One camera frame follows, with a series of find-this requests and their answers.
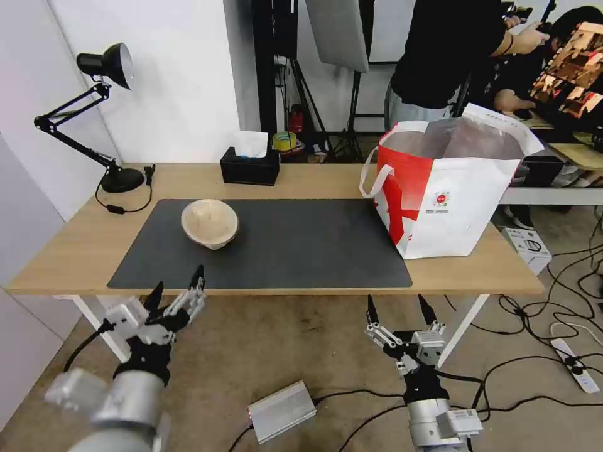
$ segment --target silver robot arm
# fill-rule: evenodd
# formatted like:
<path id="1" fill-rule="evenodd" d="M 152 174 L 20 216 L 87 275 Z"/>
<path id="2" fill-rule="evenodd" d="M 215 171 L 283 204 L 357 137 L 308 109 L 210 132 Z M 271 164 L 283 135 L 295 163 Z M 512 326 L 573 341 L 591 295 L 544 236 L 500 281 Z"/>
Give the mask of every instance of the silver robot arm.
<path id="1" fill-rule="evenodd" d="M 159 308 L 163 283 L 144 304 L 138 298 L 109 309 L 106 320 L 127 341 L 130 359 L 117 366 L 108 385 L 83 369 L 56 377 L 48 402 L 85 416 L 95 428 L 70 452 L 162 452 L 170 417 L 161 395 L 170 380 L 168 364 L 176 333 L 189 325 L 205 305 L 203 266 L 190 288 L 166 308 Z"/>
<path id="2" fill-rule="evenodd" d="M 424 297 L 419 302 L 428 328 L 391 333 L 379 324 L 377 309 L 369 295 L 366 334 L 383 352 L 396 360 L 406 382 L 403 399 L 408 406 L 408 427 L 417 452 L 464 452 L 467 438 L 478 435 L 482 423 L 474 409 L 451 410 L 450 396 L 440 386 L 435 372 L 445 342 L 446 325 L 439 323 Z"/>

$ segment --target red and white bag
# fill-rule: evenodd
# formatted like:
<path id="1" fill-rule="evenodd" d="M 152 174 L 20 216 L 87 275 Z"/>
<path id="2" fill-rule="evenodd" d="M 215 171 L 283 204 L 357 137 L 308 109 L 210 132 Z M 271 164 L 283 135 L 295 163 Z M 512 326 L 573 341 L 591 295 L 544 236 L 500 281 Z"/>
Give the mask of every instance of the red and white bag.
<path id="1" fill-rule="evenodd" d="M 364 182 L 378 149 L 377 178 Z M 461 118 L 399 122 L 360 179 L 404 259 L 467 256 L 521 160 L 543 149 L 522 123 L 469 104 Z"/>

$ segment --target table leg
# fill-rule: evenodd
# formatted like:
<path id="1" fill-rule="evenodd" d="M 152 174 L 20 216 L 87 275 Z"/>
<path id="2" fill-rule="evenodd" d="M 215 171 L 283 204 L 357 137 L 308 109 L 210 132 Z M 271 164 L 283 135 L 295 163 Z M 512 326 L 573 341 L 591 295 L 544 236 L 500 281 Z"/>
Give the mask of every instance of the table leg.
<path id="1" fill-rule="evenodd" d="M 446 322 L 446 329 L 443 333 L 443 339 L 446 341 L 446 346 L 438 361 L 438 367 L 442 367 L 448 356 L 452 353 L 452 350 L 459 343 L 465 331 L 467 331 L 471 322 L 477 313 L 482 308 L 489 294 L 481 294 L 476 298 L 468 297 L 465 298 L 461 303 L 456 303 L 457 311 L 451 322 Z"/>
<path id="2" fill-rule="evenodd" d="M 73 300 L 92 327 L 94 329 L 100 327 L 102 320 L 105 318 L 105 307 L 96 296 L 70 295 L 61 298 L 70 298 Z M 115 331 L 103 333 L 101 337 L 121 362 L 126 362 L 130 358 L 129 345 Z"/>

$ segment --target bag handle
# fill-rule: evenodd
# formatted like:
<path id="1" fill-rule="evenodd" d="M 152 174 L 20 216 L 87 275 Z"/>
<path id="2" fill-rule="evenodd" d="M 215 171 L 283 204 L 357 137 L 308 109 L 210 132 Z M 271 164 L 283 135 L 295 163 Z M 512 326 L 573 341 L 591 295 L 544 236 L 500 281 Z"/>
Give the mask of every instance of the bag handle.
<path id="1" fill-rule="evenodd" d="M 377 193 L 381 191 L 381 188 L 385 183 L 385 179 L 390 174 L 394 173 L 394 169 L 390 165 L 383 165 L 379 170 L 379 174 L 377 174 L 377 178 L 375 179 L 375 183 L 372 185 L 371 191 L 369 193 L 366 193 L 364 191 L 364 182 L 366 181 L 366 175 L 369 172 L 369 166 L 371 165 L 372 155 L 375 153 L 376 150 L 377 148 L 374 148 L 369 154 L 369 156 L 366 158 L 366 162 L 364 162 L 364 166 L 362 167 L 362 171 L 360 173 L 360 193 L 362 194 L 363 198 L 374 198 Z"/>

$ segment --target black desk lamp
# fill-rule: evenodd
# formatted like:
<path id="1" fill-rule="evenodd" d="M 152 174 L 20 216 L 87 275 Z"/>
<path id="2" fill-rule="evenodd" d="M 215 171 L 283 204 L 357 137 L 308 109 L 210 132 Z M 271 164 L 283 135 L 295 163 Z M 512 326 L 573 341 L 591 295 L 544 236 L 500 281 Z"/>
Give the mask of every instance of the black desk lamp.
<path id="1" fill-rule="evenodd" d="M 58 131 L 58 127 L 64 122 L 69 121 L 71 118 L 78 116 L 109 98 L 109 89 L 111 88 L 111 85 L 103 80 L 103 76 L 109 77 L 119 86 L 131 89 L 132 83 L 134 82 L 134 74 L 130 52 L 124 43 L 119 43 L 113 44 L 102 55 L 80 53 L 75 61 L 82 72 L 90 75 L 91 79 L 98 83 L 85 93 L 80 94 L 66 104 L 61 105 L 59 108 L 52 110 L 45 115 L 38 116 L 33 123 L 41 131 L 61 140 L 66 145 L 71 146 L 76 151 L 81 152 L 107 168 L 107 172 L 100 181 L 100 186 L 104 191 L 107 193 L 124 193 L 126 191 L 131 191 L 144 183 L 144 176 L 140 171 L 133 168 L 122 168 L 115 162 L 113 157 L 87 148 L 83 144 L 78 143 L 76 140 Z M 100 98 L 77 110 L 64 111 L 70 105 L 73 105 L 93 93 L 100 95 Z"/>

